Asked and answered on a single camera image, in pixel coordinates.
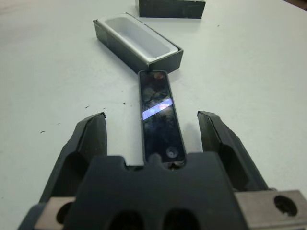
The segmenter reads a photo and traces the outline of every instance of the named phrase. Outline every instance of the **phone screen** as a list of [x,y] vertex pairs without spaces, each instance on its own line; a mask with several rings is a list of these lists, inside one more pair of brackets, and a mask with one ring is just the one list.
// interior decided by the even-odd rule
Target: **phone screen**
[[162,71],[140,72],[140,95],[145,159],[159,154],[162,162],[185,159],[174,101]]

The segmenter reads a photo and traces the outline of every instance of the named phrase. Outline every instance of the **white plastic tray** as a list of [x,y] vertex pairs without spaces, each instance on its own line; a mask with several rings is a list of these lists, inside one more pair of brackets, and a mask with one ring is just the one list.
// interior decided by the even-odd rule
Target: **white plastic tray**
[[178,51],[176,46],[129,14],[105,17],[98,22],[147,62]]

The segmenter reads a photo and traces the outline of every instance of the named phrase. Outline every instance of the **black smartphone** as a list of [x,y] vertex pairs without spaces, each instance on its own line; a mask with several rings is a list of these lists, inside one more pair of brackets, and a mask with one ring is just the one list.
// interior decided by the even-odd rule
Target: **black smartphone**
[[143,156],[159,154],[163,163],[184,164],[186,152],[165,71],[139,72]]

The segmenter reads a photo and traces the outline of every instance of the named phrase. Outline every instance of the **phone box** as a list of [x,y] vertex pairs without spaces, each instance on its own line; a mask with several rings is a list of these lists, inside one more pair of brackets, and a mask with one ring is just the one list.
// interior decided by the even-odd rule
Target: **phone box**
[[94,20],[97,38],[134,72],[179,68],[183,49],[128,13]]
[[204,0],[136,0],[140,17],[201,18]]

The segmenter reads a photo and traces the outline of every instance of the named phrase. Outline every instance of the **white table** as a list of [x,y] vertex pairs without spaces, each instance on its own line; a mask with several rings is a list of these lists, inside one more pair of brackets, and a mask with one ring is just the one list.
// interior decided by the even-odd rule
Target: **white table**
[[[142,164],[137,75],[98,42],[92,22],[137,16],[134,4],[0,0],[2,230],[38,202],[87,116],[105,111],[108,154]],[[185,50],[169,78],[187,152],[202,150],[197,111],[216,113],[269,186],[307,196],[307,12],[281,0],[207,0],[201,20],[142,21]]]

